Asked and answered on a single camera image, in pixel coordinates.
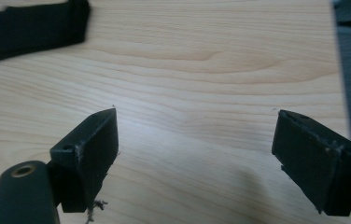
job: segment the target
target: wood grain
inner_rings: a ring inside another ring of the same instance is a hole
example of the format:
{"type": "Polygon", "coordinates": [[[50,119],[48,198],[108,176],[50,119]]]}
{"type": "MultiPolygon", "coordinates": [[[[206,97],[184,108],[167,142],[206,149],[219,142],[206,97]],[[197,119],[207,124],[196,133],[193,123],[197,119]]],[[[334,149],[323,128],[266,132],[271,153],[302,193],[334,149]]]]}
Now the wood grain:
{"type": "Polygon", "coordinates": [[[319,215],[271,154],[279,109],[348,136],[328,2],[91,6],[85,43],[0,62],[0,174],[49,161],[56,142],[114,105],[121,154],[94,223],[351,223],[319,215]]]}

